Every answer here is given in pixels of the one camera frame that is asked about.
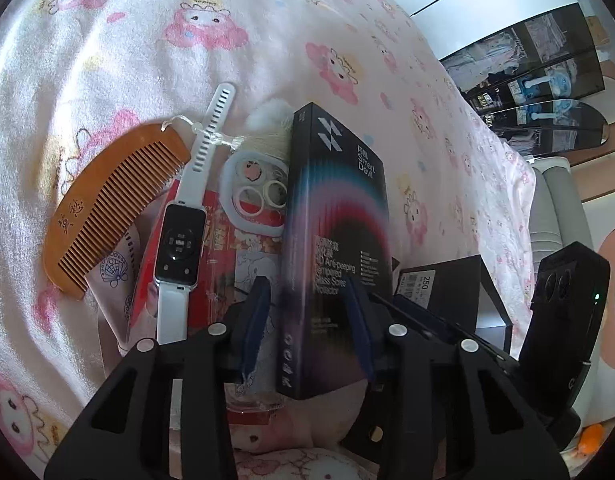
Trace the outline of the black screen protector box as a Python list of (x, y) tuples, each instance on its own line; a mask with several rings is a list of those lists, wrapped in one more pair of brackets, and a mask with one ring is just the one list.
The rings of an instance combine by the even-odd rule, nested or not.
[(347, 279), (390, 295), (388, 227), (380, 158), (318, 105), (297, 110), (280, 263), (279, 393), (306, 400), (362, 379)]

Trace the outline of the red envelope packet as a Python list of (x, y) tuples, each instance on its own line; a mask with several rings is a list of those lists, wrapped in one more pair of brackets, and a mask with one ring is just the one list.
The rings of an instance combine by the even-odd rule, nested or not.
[(246, 233), (228, 220), (216, 192), (204, 194), (207, 225), (199, 263), (198, 283), (188, 301), (188, 333), (222, 320), (228, 308), (247, 298), (254, 280), (263, 275), (271, 284), (268, 312), (256, 368), (240, 385), (225, 387), (228, 420), (235, 425), (270, 422), (285, 401), (276, 393), (278, 278), (282, 240)]

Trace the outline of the clear cartoon phone case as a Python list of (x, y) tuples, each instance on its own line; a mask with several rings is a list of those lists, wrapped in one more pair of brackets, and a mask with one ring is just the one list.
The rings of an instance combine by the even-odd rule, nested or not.
[(235, 388), (242, 403), (274, 404), (280, 254), (285, 225), (288, 167), (280, 159), (255, 151), (238, 150), (227, 158), (219, 199), (235, 249), (234, 287), (239, 297), (264, 276), (270, 282), (271, 305), (254, 370)]

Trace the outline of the black storage box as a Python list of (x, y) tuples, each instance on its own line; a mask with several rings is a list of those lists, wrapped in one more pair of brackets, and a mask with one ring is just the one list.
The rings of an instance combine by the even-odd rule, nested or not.
[(395, 293), (510, 351), (513, 322), (480, 255), (404, 269)]

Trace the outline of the grey padded headboard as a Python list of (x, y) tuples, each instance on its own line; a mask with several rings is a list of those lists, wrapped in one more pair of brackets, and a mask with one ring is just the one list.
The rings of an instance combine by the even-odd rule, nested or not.
[(534, 272), (537, 272), (544, 258), (573, 242), (589, 249), (594, 245), (569, 160), (560, 156), (545, 157), (536, 159), (531, 166), (536, 185), (529, 230)]

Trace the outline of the orange small object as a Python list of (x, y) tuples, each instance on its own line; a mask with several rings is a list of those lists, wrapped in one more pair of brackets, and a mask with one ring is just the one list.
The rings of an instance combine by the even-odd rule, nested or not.
[(602, 424), (595, 424), (586, 427), (580, 436), (579, 443), (577, 444), (577, 452), (582, 455), (593, 455), (601, 447), (603, 443), (603, 430)]

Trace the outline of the white smart watch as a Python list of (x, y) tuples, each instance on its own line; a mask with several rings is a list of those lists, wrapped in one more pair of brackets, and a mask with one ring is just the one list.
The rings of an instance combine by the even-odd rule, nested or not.
[(189, 162), (178, 179), (174, 200), (164, 209), (155, 263), (159, 344), (172, 344), (187, 337), (189, 296), (198, 283), (207, 223), (202, 201), (235, 94), (232, 84), (222, 82), (216, 87), (204, 121), (189, 124), (195, 141)]

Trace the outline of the brown wooden comb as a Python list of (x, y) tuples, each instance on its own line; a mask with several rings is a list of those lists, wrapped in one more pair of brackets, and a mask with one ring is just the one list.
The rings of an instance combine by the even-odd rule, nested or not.
[(82, 299), (86, 275), (189, 160), (181, 136), (157, 124), (134, 128), (102, 150), (50, 220), (42, 252), (47, 278), (67, 296)]

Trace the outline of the white fluffy tassel charm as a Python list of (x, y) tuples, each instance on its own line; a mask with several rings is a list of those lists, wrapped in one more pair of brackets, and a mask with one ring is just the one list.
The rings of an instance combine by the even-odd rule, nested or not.
[(289, 162), (294, 109), (282, 99), (270, 99), (247, 117), (240, 131), (238, 151), (270, 155)]

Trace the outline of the pink cartoon blanket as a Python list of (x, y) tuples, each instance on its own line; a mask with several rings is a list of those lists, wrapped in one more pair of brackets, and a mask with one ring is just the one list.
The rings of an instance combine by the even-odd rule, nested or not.
[(522, 346), (534, 174), (394, 1), (12, 0), (0, 19), (0, 429), (33, 478), (105, 378), (96, 301), (43, 271), (50, 218), (107, 144), (201, 117), (223, 81), (237, 90), (228, 133), (280, 98), (362, 138), (385, 167), (393, 257), (480, 255)]

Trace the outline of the black glossy wall shelf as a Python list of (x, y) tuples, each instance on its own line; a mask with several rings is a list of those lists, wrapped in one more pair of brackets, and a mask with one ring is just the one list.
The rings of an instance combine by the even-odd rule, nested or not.
[(605, 88), (576, 3), (504, 28), (443, 58), (483, 122), (523, 156), (598, 148), (608, 123), (584, 100)]

